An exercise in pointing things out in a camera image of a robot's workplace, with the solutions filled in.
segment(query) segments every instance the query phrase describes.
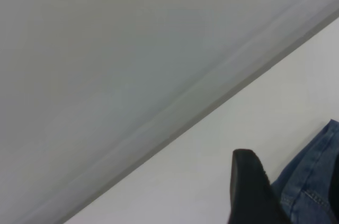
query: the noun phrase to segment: stitching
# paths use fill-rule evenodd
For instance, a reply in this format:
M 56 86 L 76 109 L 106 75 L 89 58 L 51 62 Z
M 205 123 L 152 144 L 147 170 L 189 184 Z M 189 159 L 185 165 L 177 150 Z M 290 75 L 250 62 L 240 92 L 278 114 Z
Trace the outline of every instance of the stitching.
M 280 199 L 280 202 L 281 202 L 281 204 L 286 204 L 287 206 L 291 206 L 292 205 L 292 200 L 291 199 L 288 199 L 288 198 L 286 198 L 286 197 L 282 197 L 281 199 Z
M 326 132 L 326 133 L 323 135 L 323 138 L 324 138 L 324 137 L 326 137 L 326 134 L 327 134 L 327 133 L 331 132 L 331 134 L 328 135 L 328 141 L 323 145 L 323 148 L 322 148 L 322 150 L 321 150 L 321 153 L 317 156 L 317 159 L 316 159 L 315 161 L 313 161 L 312 169 L 311 169 L 311 171 L 309 172 L 308 177 L 306 178 L 306 180 L 305 180 L 305 182 L 304 182 L 304 185 L 308 182 L 309 178 L 311 177 L 311 175 L 312 175 L 312 173 L 313 173 L 313 169 L 314 169 L 315 165 L 316 165 L 316 164 L 318 163 L 318 161 L 320 160 L 320 158 L 321 158 L 322 154 L 324 153 L 325 149 L 326 149 L 326 148 L 328 147 L 328 145 L 331 143 L 331 141 L 332 141 L 332 139 L 333 139 L 333 136 L 336 134 L 337 130 L 338 130 L 338 128 L 336 128 L 336 129 L 331 129 L 330 131 Z M 301 193 L 302 193 L 302 190 L 300 190 L 299 193 L 298 193 L 298 195 L 294 198 L 294 201 L 293 201 L 293 203 L 292 203 L 292 205 L 291 205 L 291 207 L 290 207 L 290 213 L 289 213 L 290 215 L 292 214 L 292 209 L 293 209 L 293 207 L 294 207 L 294 205 L 295 205 L 297 199 L 300 197 L 300 194 L 301 194 Z
M 304 194 L 307 195 L 309 198 L 311 198 L 313 201 L 320 204 L 327 211 L 328 203 L 325 200 L 323 200 L 322 197 L 320 197 L 319 195 L 317 195 L 316 193 L 310 190 L 306 190 L 306 191 L 302 190 L 302 192 L 304 192 Z

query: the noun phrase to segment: white wall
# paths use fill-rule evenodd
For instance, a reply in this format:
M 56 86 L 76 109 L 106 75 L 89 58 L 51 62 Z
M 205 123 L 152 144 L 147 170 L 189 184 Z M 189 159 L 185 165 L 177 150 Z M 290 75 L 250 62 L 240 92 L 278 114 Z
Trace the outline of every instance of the white wall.
M 336 20 L 66 223 L 226 223 L 234 149 L 253 149 L 274 180 L 339 120 L 338 36 Z
M 0 223 L 57 223 L 338 1 L 0 0 Z

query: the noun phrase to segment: jeans seam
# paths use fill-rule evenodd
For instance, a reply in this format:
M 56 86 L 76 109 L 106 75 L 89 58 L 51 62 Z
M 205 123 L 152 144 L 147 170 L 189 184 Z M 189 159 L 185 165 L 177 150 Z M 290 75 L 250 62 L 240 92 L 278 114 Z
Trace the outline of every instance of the jeans seam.
M 311 190 L 302 190 L 302 192 L 304 192 L 304 194 L 308 196 L 310 199 L 312 199 L 314 202 L 324 207 L 326 211 L 328 210 L 329 207 L 328 203 L 324 199 L 322 199 L 319 195 L 317 195 Z
M 326 148 L 328 147 L 328 145 L 330 144 L 330 142 L 331 142 L 333 136 L 337 133 L 337 130 L 338 130 L 338 128 L 332 129 L 332 130 L 331 130 L 331 133 L 332 133 L 332 134 L 330 135 L 330 137 L 329 137 L 329 139 L 328 139 L 328 142 L 324 145 L 324 148 L 321 150 L 321 153 L 319 154 L 318 158 L 317 158 L 316 161 L 314 162 L 314 165 L 313 165 L 313 167 L 312 167 L 312 170 L 309 172 L 308 177 L 306 178 L 304 184 L 302 185 L 301 190 L 299 191 L 298 195 L 294 198 L 294 201 L 292 202 L 292 205 L 291 205 L 291 208 L 290 208 L 290 215 L 292 214 L 292 209 L 293 209 L 294 204 L 296 203 L 297 199 L 300 197 L 300 195 L 301 195 L 301 193 L 302 193 L 302 191 L 303 191 L 302 188 L 305 187 L 305 184 L 308 182 L 309 178 L 311 177 L 311 175 L 312 175 L 312 173 L 313 173 L 313 169 L 314 169 L 315 165 L 319 162 L 319 160 L 320 160 L 322 154 L 324 153 L 325 149 L 326 149 Z
M 280 199 L 280 203 L 281 203 L 281 204 L 285 204 L 285 205 L 287 205 L 288 207 L 290 207 L 290 206 L 292 205 L 293 201 L 292 201 L 291 199 L 286 198 L 286 197 L 282 197 L 282 198 Z

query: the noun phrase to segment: gray ceiling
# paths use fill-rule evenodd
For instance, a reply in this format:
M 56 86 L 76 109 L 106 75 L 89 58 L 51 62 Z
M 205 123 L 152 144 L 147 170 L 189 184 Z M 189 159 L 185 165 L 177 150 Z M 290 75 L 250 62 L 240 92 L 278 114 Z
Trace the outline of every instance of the gray ceiling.
M 338 0 L 0 4 L 1 224 L 65 220 L 339 8 Z

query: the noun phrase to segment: jeans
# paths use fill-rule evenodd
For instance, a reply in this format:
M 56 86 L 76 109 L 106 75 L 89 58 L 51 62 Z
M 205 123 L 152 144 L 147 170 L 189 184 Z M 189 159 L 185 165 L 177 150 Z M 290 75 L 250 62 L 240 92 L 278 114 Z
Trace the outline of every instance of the jeans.
M 328 202 L 338 154 L 339 123 L 331 120 L 272 184 L 292 223 L 338 223 Z

